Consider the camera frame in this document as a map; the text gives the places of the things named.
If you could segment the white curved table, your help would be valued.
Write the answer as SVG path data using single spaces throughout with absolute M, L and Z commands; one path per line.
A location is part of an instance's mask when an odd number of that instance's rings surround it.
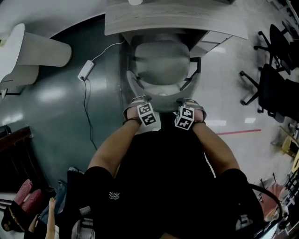
M 64 67 L 71 57 L 70 45 L 28 33 L 23 23 L 0 32 L 0 96 L 19 95 L 8 90 L 34 84 L 40 66 Z

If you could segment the yellow wooden stool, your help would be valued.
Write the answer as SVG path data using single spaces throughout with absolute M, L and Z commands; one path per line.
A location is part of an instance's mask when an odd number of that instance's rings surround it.
M 271 145 L 276 147 L 282 154 L 291 157 L 291 172 L 295 173 L 299 169 L 299 129 L 295 128 L 290 131 L 288 128 L 279 126 L 278 133 Z

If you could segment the red floor tape strip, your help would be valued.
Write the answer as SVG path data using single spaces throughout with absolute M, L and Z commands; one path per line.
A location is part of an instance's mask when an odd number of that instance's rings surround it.
M 260 131 L 261 129 L 251 129 L 251 130 L 242 130 L 242 131 L 222 132 L 222 133 L 217 133 L 217 135 L 244 134 L 244 133 L 254 133 Z

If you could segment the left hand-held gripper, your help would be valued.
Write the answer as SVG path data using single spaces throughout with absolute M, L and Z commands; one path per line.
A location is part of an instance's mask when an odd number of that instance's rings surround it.
M 156 115 L 154 113 L 151 100 L 152 98 L 148 95 L 133 98 L 129 105 L 123 111 L 123 116 L 125 118 L 124 123 L 130 120 L 135 120 L 139 123 L 139 125 L 143 125 L 144 127 L 148 127 L 152 124 L 157 123 Z M 128 110 L 133 107 L 137 108 L 138 116 L 128 117 Z

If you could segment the person's left hand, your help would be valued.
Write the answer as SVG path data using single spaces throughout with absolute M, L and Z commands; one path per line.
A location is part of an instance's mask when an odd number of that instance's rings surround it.
M 127 120 L 140 120 L 138 110 L 136 107 L 131 107 L 127 110 Z

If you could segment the white-fronted drawer unit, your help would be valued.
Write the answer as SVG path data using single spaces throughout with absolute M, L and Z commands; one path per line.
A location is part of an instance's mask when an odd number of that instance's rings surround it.
M 231 37 L 232 35 L 208 31 L 190 50 L 190 57 L 203 57 Z

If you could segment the white power strip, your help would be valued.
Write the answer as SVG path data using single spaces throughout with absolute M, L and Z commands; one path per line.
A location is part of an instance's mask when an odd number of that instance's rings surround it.
M 94 63 L 91 60 L 87 60 L 80 73 L 78 74 L 78 79 L 80 81 L 85 81 L 94 67 Z

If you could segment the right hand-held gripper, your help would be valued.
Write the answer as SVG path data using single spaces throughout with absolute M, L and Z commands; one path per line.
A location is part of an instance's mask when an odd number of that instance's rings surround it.
M 206 111 L 202 106 L 200 106 L 197 103 L 197 101 L 190 98 L 178 98 L 176 102 L 179 103 L 179 109 L 176 118 L 174 120 L 175 127 L 184 130 L 190 130 L 190 128 L 197 123 L 205 123 L 205 121 L 194 122 L 195 109 L 202 110 L 204 112 L 204 117 L 206 119 Z

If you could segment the red checkered cushion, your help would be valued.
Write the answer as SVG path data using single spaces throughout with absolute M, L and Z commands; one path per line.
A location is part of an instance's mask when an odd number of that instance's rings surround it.
M 41 189 L 33 190 L 33 183 L 27 179 L 18 190 L 13 201 L 28 214 L 37 214 L 44 202 L 44 194 Z

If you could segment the black office chair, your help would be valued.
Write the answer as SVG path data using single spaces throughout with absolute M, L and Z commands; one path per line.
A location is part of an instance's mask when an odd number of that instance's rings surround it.
M 257 88 L 257 92 L 247 102 L 240 101 L 241 105 L 248 106 L 258 99 L 260 106 L 258 113 L 266 110 L 268 116 L 279 123 L 283 123 L 285 117 L 299 123 L 299 82 L 284 79 L 278 70 L 269 64 L 261 68 L 259 83 L 244 71 L 240 71 L 239 74 L 246 77 Z
M 290 75 L 295 66 L 289 55 L 290 44 L 284 34 L 274 24 L 271 24 L 270 41 L 262 31 L 259 31 L 258 35 L 264 38 L 267 47 L 254 46 L 254 50 L 262 49 L 269 52 L 269 65 L 272 66 L 273 60 L 275 60 L 276 70 L 278 72 L 286 71 Z

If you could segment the person's right hand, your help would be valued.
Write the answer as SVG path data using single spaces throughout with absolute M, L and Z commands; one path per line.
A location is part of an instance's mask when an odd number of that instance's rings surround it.
M 194 122 L 203 122 L 205 119 L 204 112 L 200 109 L 194 110 Z

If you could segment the person's left forearm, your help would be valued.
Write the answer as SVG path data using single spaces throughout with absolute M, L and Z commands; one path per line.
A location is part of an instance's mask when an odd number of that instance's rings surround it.
M 126 122 L 101 144 L 92 157 L 88 168 L 102 167 L 112 176 L 115 176 L 139 128 L 140 125 L 135 120 Z

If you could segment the person's right forearm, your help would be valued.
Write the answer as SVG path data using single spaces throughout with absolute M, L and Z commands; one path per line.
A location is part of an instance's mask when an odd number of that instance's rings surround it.
M 228 170 L 241 171 L 229 146 L 205 123 L 196 123 L 192 130 L 202 144 L 204 153 L 216 177 L 220 177 Z

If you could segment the grey wooden desk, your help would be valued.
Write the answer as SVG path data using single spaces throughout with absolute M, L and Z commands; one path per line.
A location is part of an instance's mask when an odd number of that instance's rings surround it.
M 183 34 L 191 50 L 208 32 L 248 39 L 244 11 L 237 2 L 225 0 L 107 0 L 105 35 L 122 34 L 129 43 L 135 35 Z

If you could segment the grey upholstered armchair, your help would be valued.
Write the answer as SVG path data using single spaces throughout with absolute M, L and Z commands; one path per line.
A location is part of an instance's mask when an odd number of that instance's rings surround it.
M 191 98 L 201 74 L 183 34 L 135 35 L 130 40 L 127 79 L 136 96 L 149 96 L 155 112 L 176 111 L 177 99 Z

